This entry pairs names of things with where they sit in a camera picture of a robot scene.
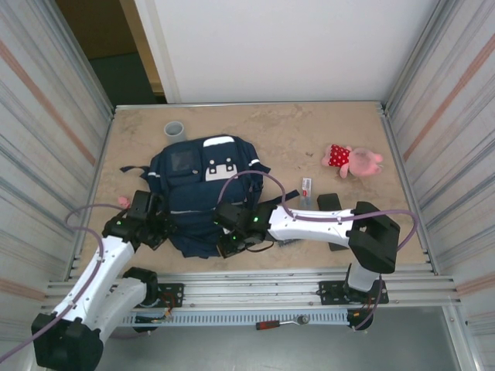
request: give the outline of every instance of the pink object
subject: pink object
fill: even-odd
[[[325,150],[325,157],[322,158],[323,166],[335,166],[340,168],[340,176],[347,177],[347,173],[362,178],[364,176],[381,173],[382,155],[373,153],[366,148],[340,147],[339,145],[329,145]]]
[[[124,196],[119,196],[118,197],[118,204],[126,209],[131,207],[131,201],[127,197]]]

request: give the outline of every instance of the black cable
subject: black cable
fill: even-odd
[[[263,247],[262,249],[258,249],[258,250],[249,250],[248,248],[246,249],[247,251],[249,251],[250,253],[260,253],[262,251],[266,251],[268,250],[269,248],[273,247],[273,245],[275,244],[275,242],[272,242],[270,246],[268,247]]]

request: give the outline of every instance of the red handle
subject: red handle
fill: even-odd
[[[270,328],[277,327],[280,327],[280,321],[265,321],[256,323],[257,330],[269,330]]]

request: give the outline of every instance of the navy blue backpack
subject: navy blue backpack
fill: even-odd
[[[135,168],[126,166],[123,172]],[[153,193],[168,201],[168,210],[177,225],[169,237],[184,257],[218,257],[217,242],[222,228],[213,222],[213,210],[224,183],[244,170],[269,172],[254,146],[232,135],[182,141],[157,154],[141,175]],[[223,201],[254,208],[263,189],[263,176],[241,175],[230,182]]]

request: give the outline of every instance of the beige countertop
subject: beige countertop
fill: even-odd
[[[163,127],[175,120],[184,123],[189,139],[232,134],[251,142],[261,162],[271,168],[271,174],[288,191],[300,191],[302,177],[312,178],[314,209],[317,209],[318,195],[334,192],[338,193],[344,209],[354,207],[357,201],[368,201],[378,209],[408,208],[374,102],[164,106],[118,111],[111,128],[96,203],[117,204],[119,196],[131,198],[136,189],[148,190],[147,183],[139,178],[140,170],[123,174],[119,168],[149,165],[151,158],[167,145]],[[365,147],[382,154],[383,172],[366,179],[356,179],[352,175],[341,179],[337,168],[320,165],[328,144]],[[261,200],[276,196],[280,196],[277,185],[265,179]],[[298,200],[292,200],[289,205],[297,208]],[[114,214],[113,209],[95,209],[89,225],[101,232]],[[403,239],[411,229],[411,219],[408,216],[392,218],[400,224]],[[80,269],[86,267],[95,249],[96,242],[88,237],[81,251]],[[286,247],[276,244],[263,253],[243,252],[228,259],[185,259],[167,241],[157,251],[141,246],[127,267],[143,267],[158,273],[245,271],[342,267],[352,259],[349,250],[331,252],[327,243],[308,240]],[[399,253],[398,264],[424,262],[418,238],[414,237]]]

